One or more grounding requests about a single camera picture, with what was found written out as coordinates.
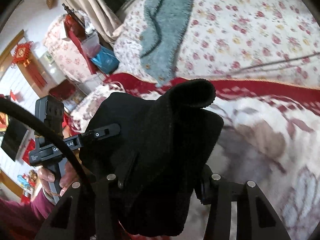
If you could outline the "maroon sleeve left forearm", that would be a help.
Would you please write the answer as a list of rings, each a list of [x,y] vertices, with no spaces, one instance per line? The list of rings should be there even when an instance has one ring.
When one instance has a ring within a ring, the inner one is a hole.
[[[1,199],[1,239],[34,239],[54,206],[43,190],[29,203]]]

